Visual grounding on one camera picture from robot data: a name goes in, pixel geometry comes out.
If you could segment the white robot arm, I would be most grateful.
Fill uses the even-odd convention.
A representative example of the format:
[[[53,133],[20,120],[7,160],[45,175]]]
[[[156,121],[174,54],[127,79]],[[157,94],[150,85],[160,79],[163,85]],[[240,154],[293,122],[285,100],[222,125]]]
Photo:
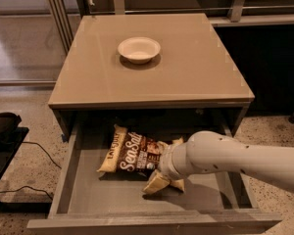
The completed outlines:
[[[199,131],[171,144],[143,189],[154,194],[193,174],[243,173],[294,193],[294,148],[248,145],[213,131]]]

